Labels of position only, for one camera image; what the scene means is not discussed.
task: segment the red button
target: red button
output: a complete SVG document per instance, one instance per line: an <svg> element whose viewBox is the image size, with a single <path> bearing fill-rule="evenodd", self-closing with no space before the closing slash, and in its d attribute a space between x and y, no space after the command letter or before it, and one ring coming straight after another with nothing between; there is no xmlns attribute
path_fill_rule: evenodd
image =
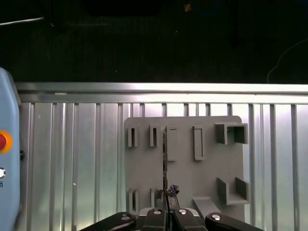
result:
<svg viewBox="0 0 308 231"><path fill-rule="evenodd" d="M6 138L2 134L0 134L0 151L5 148Z"/></svg>

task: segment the white button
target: white button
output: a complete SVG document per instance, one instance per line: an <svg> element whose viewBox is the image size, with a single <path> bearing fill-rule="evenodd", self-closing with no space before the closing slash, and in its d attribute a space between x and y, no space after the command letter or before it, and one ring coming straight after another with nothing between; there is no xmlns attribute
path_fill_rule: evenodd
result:
<svg viewBox="0 0 308 231"><path fill-rule="evenodd" d="M0 167L0 179L5 177L5 169Z"/></svg>

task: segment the metal corrugated wall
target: metal corrugated wall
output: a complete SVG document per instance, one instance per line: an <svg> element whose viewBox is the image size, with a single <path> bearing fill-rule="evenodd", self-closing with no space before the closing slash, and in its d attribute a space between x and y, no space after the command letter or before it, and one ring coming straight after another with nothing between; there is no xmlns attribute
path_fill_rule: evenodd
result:
<svg viewBox="0 0 308 231"><path fill-rule="evenodd" d="M274 103L262 104L248 103L251 95L241 96L247 103L220 96L227 103L23 103L16 230L75 231L125 209L126 118L213 115L249 124L244 177L253 193L246 222L267 231L307 230L308 97L268 95Z"/></svg>

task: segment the gray pegboard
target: gray pegboard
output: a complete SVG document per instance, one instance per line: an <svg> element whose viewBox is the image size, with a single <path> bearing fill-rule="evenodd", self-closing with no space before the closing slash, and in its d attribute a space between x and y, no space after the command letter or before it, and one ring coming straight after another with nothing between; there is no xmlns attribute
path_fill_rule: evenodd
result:
<svg viewBox="0 0 308 231"><path fill-rule="evenodd" d="M180 206L244 220L250 193L243 181L247 124L238 116L128 118L125 132L129 212L155 207L154 192L163 188L166 132L168 185L179 186Z"/></svg>

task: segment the white wire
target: white wire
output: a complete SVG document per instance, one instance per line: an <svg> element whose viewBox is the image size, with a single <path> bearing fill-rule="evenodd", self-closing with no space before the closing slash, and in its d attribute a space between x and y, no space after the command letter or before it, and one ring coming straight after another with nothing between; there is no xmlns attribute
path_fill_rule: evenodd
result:
<svg viewBox="0 0 308 231"><path fill-rule="evenodd" d="M306 41L308 41L308 38L299 41L298 43L296 43L296 44L294 44L293 46L289 47L288 49L286 49L286 50L282 53L282 55L281 55L281 56L279 57L279 59L278 59L277 64L273 67L273 69L271 69L271 70L269 71L269 73L268 73L268 75L267 75L267 82L268 82L268 83L270 83L270 79L269 79L269 78L270 78L270 74L278 67L278 65L279 65L280 60L282 59L282 57L283 57L289 50L291 50L292 48L294 48L294 47L296 47L297 45L299 45L299 44L301 44L301 43L303 43L303 42L306 42Z"/></svg>

